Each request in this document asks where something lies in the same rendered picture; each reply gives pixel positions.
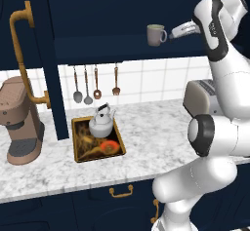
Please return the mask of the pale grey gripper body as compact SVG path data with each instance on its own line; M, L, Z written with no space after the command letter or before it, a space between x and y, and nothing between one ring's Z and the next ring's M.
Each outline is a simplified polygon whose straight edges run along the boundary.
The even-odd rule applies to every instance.
M169 35L169 38L177 39L184 36L188 36L190 34L199 34L199 33L200 33L199 26L193 20L191 20L173 28Z

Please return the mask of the beige mug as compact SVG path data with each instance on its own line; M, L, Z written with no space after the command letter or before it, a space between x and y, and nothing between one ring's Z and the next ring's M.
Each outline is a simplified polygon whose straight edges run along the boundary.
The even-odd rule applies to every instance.
M146 27L147 43L152 47L158 47L167 40L165 26L161 24L149 24Z

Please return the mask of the navy cabinet door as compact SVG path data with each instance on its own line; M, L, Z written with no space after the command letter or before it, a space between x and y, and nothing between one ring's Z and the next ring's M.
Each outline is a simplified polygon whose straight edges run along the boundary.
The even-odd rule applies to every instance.
M34 32L45 73L48 94L58 140L68 138L60 75L56 60L53 27L48 0L29 0L34 18Z

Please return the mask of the dark tray with gold rim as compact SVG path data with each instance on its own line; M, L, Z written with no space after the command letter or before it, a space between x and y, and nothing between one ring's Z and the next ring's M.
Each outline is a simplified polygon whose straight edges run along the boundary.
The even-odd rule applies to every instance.
M116 122L109 136L97 138L89 131L91 119L92 116L71 120L74 160L81 163L124 155L126 149Z

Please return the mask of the copper hanging fork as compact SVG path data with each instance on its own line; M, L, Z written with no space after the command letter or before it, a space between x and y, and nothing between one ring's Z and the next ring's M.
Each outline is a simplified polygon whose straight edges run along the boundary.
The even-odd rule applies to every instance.
M120 88L118 87L118 65L115 64L114 67L114 88L112 89L112 93L114 96L120 95Z

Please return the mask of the copper hanging spoon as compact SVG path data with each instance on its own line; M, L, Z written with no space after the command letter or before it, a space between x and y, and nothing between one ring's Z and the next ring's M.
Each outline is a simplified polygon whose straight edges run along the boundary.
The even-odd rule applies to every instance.
M97 68L96 65L95 65L94 73L95 73L95 83L96 83L96 89L94 90L94 98L95 99L100 99L102 97L102 92L99 90L98 68Z

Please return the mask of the grey hanging ladle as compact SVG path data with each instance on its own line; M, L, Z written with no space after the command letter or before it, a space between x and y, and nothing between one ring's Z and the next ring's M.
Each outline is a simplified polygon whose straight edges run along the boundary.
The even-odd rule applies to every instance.
M87 68L84 68L84 76L85 76L85 86L88 86L88 74L87 74ZM93 103L93 99L89 96L89 88L86 88L86 97L84 98L84 103L87 105L90 105Z

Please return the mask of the grey hanging spoon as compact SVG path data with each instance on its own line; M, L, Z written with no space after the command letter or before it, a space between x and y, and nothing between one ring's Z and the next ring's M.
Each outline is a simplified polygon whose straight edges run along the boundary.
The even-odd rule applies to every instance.
M78 87L78 82L77 82L77 74L74 74L74 81L75 81L75 87ZM73 94L73 98L77 103L80 103L82 101L82 93L79 90L76 90L75 93Z

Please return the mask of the brown coffee machine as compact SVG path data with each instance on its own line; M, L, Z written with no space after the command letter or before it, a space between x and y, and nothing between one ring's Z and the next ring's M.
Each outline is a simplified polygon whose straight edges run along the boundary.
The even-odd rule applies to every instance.
M0 125L6 127L11 139L10 164L25 165L40 155L45 126L20 76L7 79L0 88Z

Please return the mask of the navy base cabinets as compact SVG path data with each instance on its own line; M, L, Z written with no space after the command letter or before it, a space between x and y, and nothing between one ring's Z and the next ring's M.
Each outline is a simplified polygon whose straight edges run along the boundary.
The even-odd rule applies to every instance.
M151 185L150 179L135 182L126 198L112 198L102 187L0 204L0 231L150 231ZM204 195L190 219L199 231L250 226L250 163L237 167L230 186Z

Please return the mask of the navy wall cabinet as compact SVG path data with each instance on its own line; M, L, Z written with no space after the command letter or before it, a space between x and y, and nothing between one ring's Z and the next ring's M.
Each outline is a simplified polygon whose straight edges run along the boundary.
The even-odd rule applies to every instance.
M105 63L133 59L204 55L203 41L190 35L158 48L146 42L152 23L172 30L189 21L200 0L0 0L0 69L17 68L9 17L32 8L35 24L16 25L24 63L30 68L55 64ZM250 58L250 0L233 45Z

